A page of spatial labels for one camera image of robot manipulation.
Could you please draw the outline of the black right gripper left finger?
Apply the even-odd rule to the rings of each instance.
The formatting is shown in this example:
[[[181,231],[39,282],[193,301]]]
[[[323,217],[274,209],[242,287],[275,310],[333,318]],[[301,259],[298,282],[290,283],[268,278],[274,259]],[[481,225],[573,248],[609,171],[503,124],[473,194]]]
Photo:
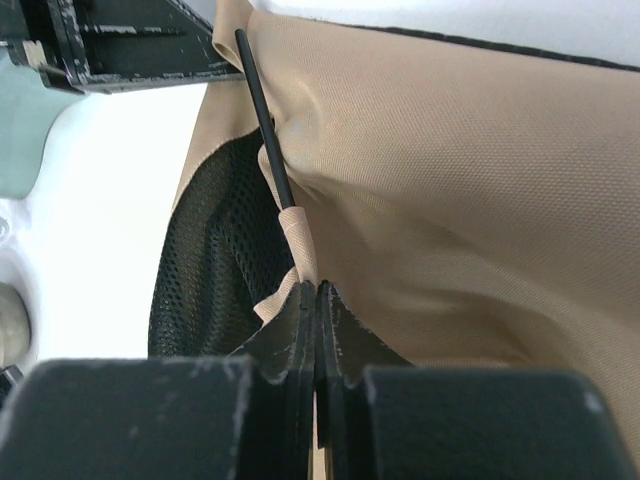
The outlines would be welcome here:
[[[310,478],[314,296],[226,357],[39,365],[2,410],[2,477]]]

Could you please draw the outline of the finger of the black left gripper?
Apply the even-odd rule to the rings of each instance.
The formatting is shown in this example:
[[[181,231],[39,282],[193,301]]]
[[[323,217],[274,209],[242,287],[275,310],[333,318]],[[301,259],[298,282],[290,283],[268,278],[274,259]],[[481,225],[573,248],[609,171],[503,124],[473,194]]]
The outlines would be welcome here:
[[[9,57],[74,94],[237,79],[213,47],[215,13],[213,1],[9,0]]]

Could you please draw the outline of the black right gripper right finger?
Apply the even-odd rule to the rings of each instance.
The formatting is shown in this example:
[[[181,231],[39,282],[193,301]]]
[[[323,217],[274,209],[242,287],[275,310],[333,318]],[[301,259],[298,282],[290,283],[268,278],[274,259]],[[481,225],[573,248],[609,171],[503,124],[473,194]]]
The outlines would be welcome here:
[[[417,367],[323,283],[318,443],[330,479],[634,479],[609,409],[565,370]]]

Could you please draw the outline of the black tent pole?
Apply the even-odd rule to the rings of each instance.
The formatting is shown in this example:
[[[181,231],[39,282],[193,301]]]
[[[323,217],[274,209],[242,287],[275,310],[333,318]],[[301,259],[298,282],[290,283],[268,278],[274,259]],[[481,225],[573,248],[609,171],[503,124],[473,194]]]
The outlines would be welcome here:
[[[295,200],[287,176],[284,156],[275,132],[247,33],[243,29],[236,29],[234,36],[280,204],[283,209],[294,207]]]

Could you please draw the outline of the beige fabric pet tent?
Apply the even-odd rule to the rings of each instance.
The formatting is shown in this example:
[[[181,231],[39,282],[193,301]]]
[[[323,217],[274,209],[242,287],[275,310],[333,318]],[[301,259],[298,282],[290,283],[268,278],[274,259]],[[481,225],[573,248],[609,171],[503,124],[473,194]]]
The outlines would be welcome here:
[[[426,366],[562,367],[639,454],[639,75],[222,1],[247,32],[298,211],[242,80],[208,86],[160,258],[148,351],[225,355],[298,279]]]

